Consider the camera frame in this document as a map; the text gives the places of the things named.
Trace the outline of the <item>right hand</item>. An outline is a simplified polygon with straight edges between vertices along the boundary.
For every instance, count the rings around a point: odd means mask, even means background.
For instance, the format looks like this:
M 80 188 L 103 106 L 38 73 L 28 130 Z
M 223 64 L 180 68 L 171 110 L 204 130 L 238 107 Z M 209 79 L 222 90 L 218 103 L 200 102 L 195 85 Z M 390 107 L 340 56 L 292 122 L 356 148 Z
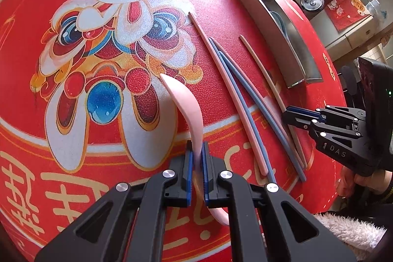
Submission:
M 377 170 L 371 176 L 363 177 L 343 167 L 337 185 L 337 194 L 341 197 L 350 197 L 354 193 L 355 186 L 362 186 L 380 195 L 389 188 L 391 181 L 392 172 L 390 171 Z

